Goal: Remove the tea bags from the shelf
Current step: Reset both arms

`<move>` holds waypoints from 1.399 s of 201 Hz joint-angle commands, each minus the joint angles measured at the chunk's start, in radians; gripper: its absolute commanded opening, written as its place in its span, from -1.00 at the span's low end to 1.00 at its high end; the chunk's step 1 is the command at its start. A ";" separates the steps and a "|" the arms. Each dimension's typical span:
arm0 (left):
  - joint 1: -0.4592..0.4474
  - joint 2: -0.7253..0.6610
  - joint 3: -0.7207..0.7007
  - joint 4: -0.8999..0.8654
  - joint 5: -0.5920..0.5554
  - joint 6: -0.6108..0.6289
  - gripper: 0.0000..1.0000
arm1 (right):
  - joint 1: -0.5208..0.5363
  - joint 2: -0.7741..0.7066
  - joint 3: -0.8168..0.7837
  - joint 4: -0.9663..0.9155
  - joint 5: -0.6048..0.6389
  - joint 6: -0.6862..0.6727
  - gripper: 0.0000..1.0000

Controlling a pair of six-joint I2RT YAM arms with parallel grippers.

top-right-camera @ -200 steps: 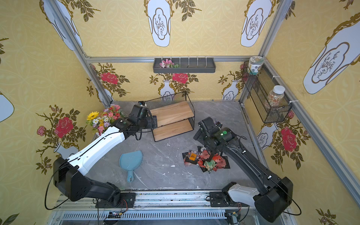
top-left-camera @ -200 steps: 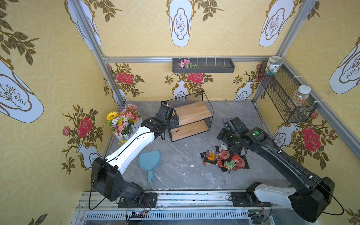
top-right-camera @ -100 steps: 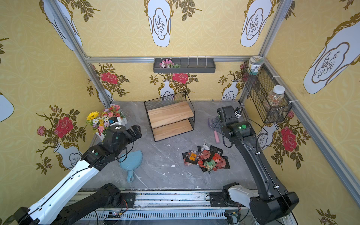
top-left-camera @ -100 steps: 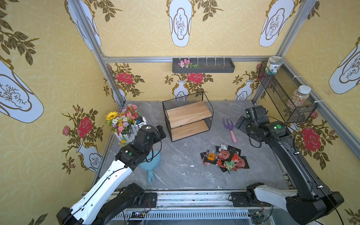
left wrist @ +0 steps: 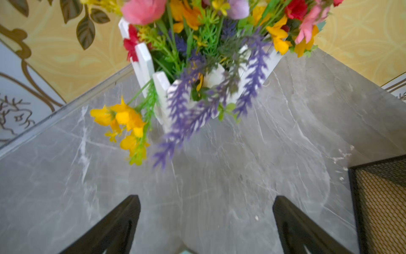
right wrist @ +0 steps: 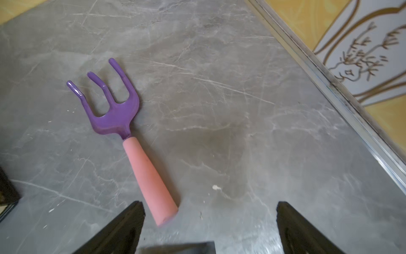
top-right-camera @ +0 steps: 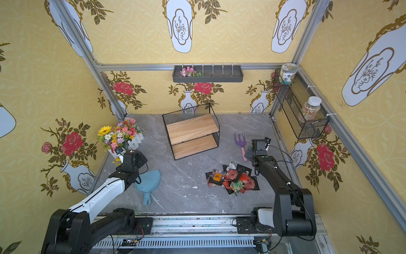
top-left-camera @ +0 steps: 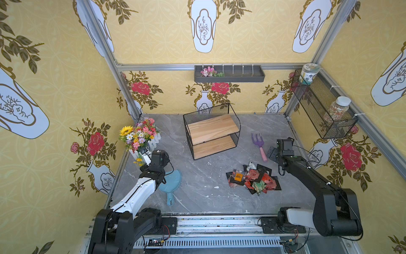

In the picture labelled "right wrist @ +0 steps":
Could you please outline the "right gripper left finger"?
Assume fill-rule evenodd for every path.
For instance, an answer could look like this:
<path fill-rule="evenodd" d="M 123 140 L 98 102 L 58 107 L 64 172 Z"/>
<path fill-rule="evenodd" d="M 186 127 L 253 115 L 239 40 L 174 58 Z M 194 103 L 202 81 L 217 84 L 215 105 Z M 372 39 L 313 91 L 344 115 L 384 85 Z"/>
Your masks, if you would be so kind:
<path fill-rule="evenodd" d="M 75 251 L 76 254 L 134 254 L 145 220 L 143 203 L 135 201 L 98 234 Z"/>

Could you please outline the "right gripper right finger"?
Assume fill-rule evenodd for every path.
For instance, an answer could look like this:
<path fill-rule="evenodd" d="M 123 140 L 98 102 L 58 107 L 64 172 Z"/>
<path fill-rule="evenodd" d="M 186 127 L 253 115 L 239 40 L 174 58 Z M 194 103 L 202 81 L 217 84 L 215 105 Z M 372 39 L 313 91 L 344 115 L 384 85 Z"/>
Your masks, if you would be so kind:
<path fill-rule="evenodd" d="M 277 225 L 285 254 L 343 253 L 288 202 L 278 203 Z"/>

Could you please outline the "black wire two-tier shelf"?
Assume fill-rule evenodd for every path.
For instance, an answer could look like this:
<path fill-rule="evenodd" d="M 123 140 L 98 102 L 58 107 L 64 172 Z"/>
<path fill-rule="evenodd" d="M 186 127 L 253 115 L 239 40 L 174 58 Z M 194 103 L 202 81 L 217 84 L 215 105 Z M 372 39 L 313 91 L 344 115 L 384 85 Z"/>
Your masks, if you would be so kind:
<path fill-rule="evenodd" d="M 1 217 L 2 222 L 17 206 L 21 195 L 11 183 L 4 170 L 1 168 Z"/>

